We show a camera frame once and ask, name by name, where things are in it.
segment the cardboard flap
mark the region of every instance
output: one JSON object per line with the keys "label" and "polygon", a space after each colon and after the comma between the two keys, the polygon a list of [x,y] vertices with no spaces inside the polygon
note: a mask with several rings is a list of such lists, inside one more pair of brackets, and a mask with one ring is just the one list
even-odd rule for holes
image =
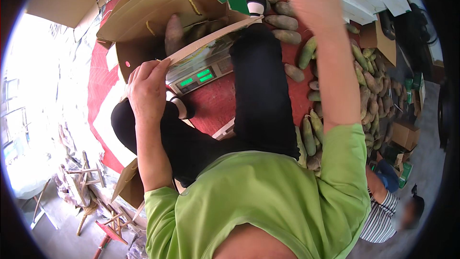
{"label": "cardboard flap", "polygon": [[153,34],[164,34],[171,14],[180,14],[183,26],[187,26],[199,20],[220,17],[225,13],[225,5],[217,0],[192,1],[203,15],[195,13],[189,0],[130,0],[116,12],[112,12],[97,37],[115,42],[153,37]]}
{"label": "cardboard flap", "polygon": [[118,178],[118,182],[116,184],[114,194],[110,202],[113,202],[115,198],[123,191],[124,187],[127,183],[136,175],[138,172],[138,159],[135,158],[128,166],[126,166],[120,174],[120,178]]}

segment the green radish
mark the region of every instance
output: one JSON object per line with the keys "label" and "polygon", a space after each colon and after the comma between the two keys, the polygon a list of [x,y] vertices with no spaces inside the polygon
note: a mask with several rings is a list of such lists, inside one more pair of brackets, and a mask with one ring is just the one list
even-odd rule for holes
{"label": "green radish", "polygon": [[297,139],[297,148],[299,148],[300,157],[297,160],[297,163],[303,167],[307,168],[307,151],[305,150],[304,144],[302,142],[302,137],[300,136],[300,129],[295,127],[295,134]]}
{"label": "green radish", "polygon": [[282,30],[282,29],[275,29],[271,31],[273,35],[278,38],[280,41],[289,43],[289,44],[299,44],[302,42],[302,36],[300,33],[291,30]]}
{"label": "green radish", "polygon": [[359,29],[354,27],[350,23],[346,23],[345,26],[346,26],[346,29],[348,30],[348,32],[351,32],[353,34],[359,34]]}
{"label": "green radish", "polygon": [[366,58],[366,63],[368,64],[369,73],[371,73],[373,75],[375,73],[375,71],[374,71],[374,68],[372,67],[371,61],[368,58]]}
{"label": "green radish", "polygon": [[369,68],[368,68],[368,63],[365,59],[365,57],[362,55],[361,53],[361,50],[359,49],[359,47],[357,47],[356,45],[352,44],[351,45],[351,50],[353,51],[353,56],[355,57],[356,61],[358,61],[359,65],[361,65],[361,67],[368,71]]}
{"label": "green radish", "polygon": [[319,91],[312,91],[308,94],[308,100],[310,101],[321,101],[321,95]]}
{"label": "green radish", "polygon": [[319,119],[318,114],[315,111],[310,110],[310,122],[313,130],[315,131],[315,135],[318,138],[319,142],[323,144],[323,137],[324,137],[324,126],[322,125],[321,119]]}
{"label": "green radish", "polygon": [[362,55],[365,58],[369,58],[374,53],[375,48],[364,48],[362,50]]}
{"label": "green radish", "polygon": [[366,84],[366,79],[364,78],[364,75],[362,74],[361,70],[355,66],[355,71],[356,71],[356,78],[358,78],[358,83],[361,86],[367,86]]}
{"label": "green radish", "polygon": [[310,62],[311,57],[313,56],[316,46],[317,46],[317,43],[316,43],[316,38],[314,36],[308,39],[307,43],[302,49],[302,54],[300,55],[300,58],[299,58],[300,69],[307,68],[307,65]]}
{"label": "green radish", "polygon": [[316,153],[316,144],[308,115],[305,115],[302,124],[302,136],[304,138],[305,149],[307,150],[308,156],[313,156]]}

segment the cardboard box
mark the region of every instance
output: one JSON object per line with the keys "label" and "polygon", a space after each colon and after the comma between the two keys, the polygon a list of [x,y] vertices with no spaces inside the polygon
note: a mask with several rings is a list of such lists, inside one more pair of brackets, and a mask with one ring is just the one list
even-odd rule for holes
{"label": "cardboard box", "polygon": [[228,26],[211,33],[169,56],[171,67],[167,79],[185,68],[196,68],[201,64],[217,64],[228,57],[216,56],[216,42],[227,34],[245,28],[258,18],[228,9],[228,5],[218,0],[192,0],[201,15],[195,13],[189,0],[129,0],[107,19],[97,33],[98,42],[115,42],[107,61],[118,64],[125,82],[129,74],[142,62],[165,58],[164,33],[172,14],[178,14],[183,27],[193,23],[226,17]]}
{"label": "cardboard box", "polygon": [[359,45],[361,48],[376,48],[386,67],[396,66],[396,41],[383,34],[380,19],[361,27]]}
{"label": "cardboard box", "polygon": [[391,140],[407,151],[412,151],[419,141],[420,129],[408,122],[393,122],[393,136]]}

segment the woman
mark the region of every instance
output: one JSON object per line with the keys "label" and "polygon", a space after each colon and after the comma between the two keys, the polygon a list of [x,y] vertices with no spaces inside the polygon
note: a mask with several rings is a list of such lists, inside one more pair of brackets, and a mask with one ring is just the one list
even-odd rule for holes
{"label": "woman", "polygon": [[[253,15],[263,13],[265,0],[253,1]],[[165,101],[169,59],[144,62],[112,125],[137,152],[151,258],[345,258],[356,243],[370,203],[359,87],[340,3],[291,4],[318,43],[321,177],[296,163],[281,46],[266,26],[252,24],[230,50],[236,137],[228,140],[178,119],[180,108]],[[187,187],[181,195],[173,177]]]}

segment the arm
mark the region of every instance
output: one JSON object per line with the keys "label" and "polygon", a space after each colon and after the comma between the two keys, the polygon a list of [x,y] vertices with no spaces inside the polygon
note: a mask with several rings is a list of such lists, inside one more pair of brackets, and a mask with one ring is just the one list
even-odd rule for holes
{"label": "arm", "polygon": [[375,201],[378,204],[383,204],[389,192],[385,189],[385,186],[383,185],[380,178],[376,176],[376,174],[368,165],[366,165],[366,179],[368,181],[368,187],[371,190]]}
{"label": "arm", "polygon": [[169,59],[147,61],[129,76],[128,97],[136,119],[138,167],[144,191],[173,188],[171,164],[161,144],[160,121],[166,104]]}
{"label": "arm", "polygon": [[324,133],[337,125],[360,123],[359,85],[340,0],[291,0],[291,4],[316,37]]}

